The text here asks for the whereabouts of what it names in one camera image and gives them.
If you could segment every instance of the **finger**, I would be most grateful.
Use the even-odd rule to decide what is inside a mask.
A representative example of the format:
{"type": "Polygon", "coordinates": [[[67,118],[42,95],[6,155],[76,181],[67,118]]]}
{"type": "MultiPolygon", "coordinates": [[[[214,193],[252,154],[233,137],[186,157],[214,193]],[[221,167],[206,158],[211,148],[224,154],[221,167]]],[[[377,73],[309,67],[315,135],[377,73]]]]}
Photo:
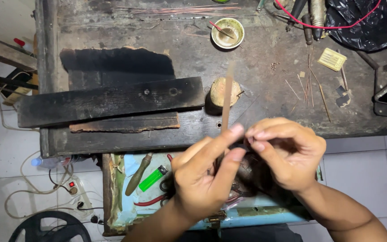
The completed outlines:
{"type": "Polygon", "coordinates": [[[261,140],[292,138],[297,148],[303,149],[318,148],[321,146],[318,136],[313,135],[305,127],[294,122],[271,126],[264,129],[264,132],[257,136],[260,136],[259,138],[261,140]]]}
{"type": "Polygon", "coordinates": [[[213,139],[198,151],[187,163],[193,174],[203,174],[214,160],[220,156],[228,146],[237,141],[244,134],[241,124],[234,124],[218,137],[213,139]]]}
{"type": "Polygon", "coordinates": [[[276,152],[274,147],[266,141],[255,141],[252,148],[265,160],[273,173],[280,174],[285,171],[286,162],[276,152]]]}
{"type": "Polygon", "coordinates": [[[245,153],[246,150],[243,148],[234,148],[223,158],[219,170],[210,186],[213,194],[218,194],[218,196],[223,196],[224,198],[228,196],[245,153]]]}
{"type": "Polygon", "coordinates": [[[183,164],[188,162],[198,151],[200,151],[205,145],[210,143],[213,139],[209,136],[204,139],[196,142],[189,148],[187,148],[181,155],[174,157],[173,162],[171,162],[171,169],[173,172],[180,168],[183,164]]]}
{"type": "Polygon", "coordinates": [[[259,121],[256,124],[253,124],[247,131],[246,131],[246,138],[252,137],[260,132],[262,132],[264,129],[277,125],[277,124],[286,124],[293,121],[290,121],[286,118],[265,118],[261,121],[259,121]]]}

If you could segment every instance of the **water bottle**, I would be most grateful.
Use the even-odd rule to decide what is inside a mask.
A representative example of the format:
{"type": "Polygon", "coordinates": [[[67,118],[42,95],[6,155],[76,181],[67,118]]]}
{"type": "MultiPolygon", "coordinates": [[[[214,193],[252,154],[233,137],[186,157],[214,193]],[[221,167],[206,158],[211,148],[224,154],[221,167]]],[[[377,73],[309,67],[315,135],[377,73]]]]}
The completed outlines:
{"type": "Polygon", "coordinates": [[[39,156],[31,160],[31,165],[53,169],[58,166],[69,165],[76,162],[82,162],[84,160],[86,160],[86,158],[82,158],[79,155],[57,156],[47,159],[43,159],[39,156]]]}

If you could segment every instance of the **power strip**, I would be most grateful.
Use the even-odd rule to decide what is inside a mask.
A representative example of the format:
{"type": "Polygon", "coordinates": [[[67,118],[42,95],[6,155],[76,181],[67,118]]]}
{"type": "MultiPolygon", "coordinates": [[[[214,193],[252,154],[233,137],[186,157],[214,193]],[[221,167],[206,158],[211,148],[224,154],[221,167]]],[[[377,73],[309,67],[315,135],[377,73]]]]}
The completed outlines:
{"type": "Polygon", "coordinates": [[[64,186],[72,192],[72,198],[77,197],[70,202],[70,207],[73,207],[73,209],[79,214],[80,218],[85,218],[91,215],[93,210],[77,209],[77,205],[81,202],[83,202],[83,206],[81,208],[92,208],[92,203],[89,201],[81,180],[77,176],[72,175],[71,178],[64,184],[64,186]]]}

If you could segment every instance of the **black plastic bag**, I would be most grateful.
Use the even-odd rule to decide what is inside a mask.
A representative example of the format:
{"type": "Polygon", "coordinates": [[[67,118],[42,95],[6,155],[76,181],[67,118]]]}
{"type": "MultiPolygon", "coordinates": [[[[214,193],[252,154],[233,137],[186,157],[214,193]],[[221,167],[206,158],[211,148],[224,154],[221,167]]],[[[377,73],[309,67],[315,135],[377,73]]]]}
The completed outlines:
{"type": "MultiPolygon", "coordinates": [[[[348,26],[368,14],[378,0],[327,0],[325,26],[348,26]]],[[[377,51],[387,47],[387,0],[359,24],[351,28],[330,29],[329,34],[347,47],[377,51]]]]}

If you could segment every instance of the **scratched wooden surface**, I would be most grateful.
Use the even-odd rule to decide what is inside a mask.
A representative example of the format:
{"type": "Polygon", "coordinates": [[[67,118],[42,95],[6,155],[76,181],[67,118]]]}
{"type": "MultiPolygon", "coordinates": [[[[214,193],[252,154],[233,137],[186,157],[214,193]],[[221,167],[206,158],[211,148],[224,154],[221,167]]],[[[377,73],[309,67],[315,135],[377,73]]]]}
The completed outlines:
{"type": "MultiPolygon", "coordinates": [[[[307,73],[307,55],[312,46],[306,46],[304,33],[294,28],[285,31],[285,22],[272,17],[263,10],[255,13],[257,1],[239,2],[243,8],[233,13],[245,29],[241,47],[232,51],[218,50],[208,38],[185,34],[208,35],[208,21],[220,17],[203,19],[202,16],[118,16],[115,6],[141,6],[148,8],[183,7],[209,5],[208,0],[194,4],[183,0],[141,1],[53,1],[38,3],[37,31],[39,47],[40,92],[49,93],[79,90],[82,84],[68,83],[68,74],[58,57],[62,48],[119,48],[145,47],[157,53],[169,54],[177,78],[201,76],[204,87],[213,80],[225,76],[229,61],[236,61],[234,73],[242,90],[238,102],[231,108],[229,124],[241,122],[246,127],[268,117],[283,116],[312,128],[325,138],[373,136],[387,134],[387,118],[378,117],[372,110],[373,70],[352,50],[345,49],[329,37],[314,42],[312,69],[323,86],[332,123],[328,121],[319,87],[312,80],[313,101],[297,102],[285,80],[298,96],[303,90],[297,73],[307,73]],[[341,73],[332,71],[316,62],[326,48],[341,49],[347,56],[345,71],[350,88],[350,104],[339,108],[335,100],[339,95],[335,89],[342,84],[341,73]],[[271,63],[276,62],[276,70],[271,63]]],[[[271,3],[266,9],[276,11],[271,3]]],[[[385,61],[380,55],[374,56],[385,61]]],[[[73,134],[68,127],[41,130],[43,155],[109,152],[120,150],[151,149],[162,147],[186,147],[204,136],[217,136],[220,116],[207,115],[204,110],[180,112],[180,128],[154,130],[138,134],[80,133],[73,134]]]]}

